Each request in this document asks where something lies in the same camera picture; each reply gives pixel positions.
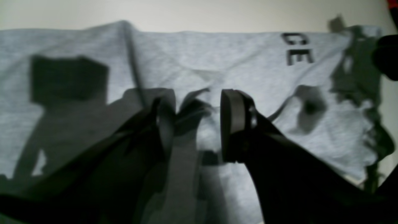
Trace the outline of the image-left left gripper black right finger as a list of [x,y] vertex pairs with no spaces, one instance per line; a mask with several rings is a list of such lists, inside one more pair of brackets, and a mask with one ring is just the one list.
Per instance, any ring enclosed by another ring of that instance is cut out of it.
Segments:
[[367,193],[284,136],[243,91],[223,89],[220,106],[223,160],[246,166],[266,224],[397,223],[397,169]]

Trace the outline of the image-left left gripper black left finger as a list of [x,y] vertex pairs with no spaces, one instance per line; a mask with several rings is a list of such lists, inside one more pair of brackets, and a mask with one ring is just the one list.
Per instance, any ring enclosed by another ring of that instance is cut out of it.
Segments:
[[173,90],[157,89],[110,136],[26,190],[1,194],[1,215],[26,224],[131,224],[146,176],[169,161],[175,105]]

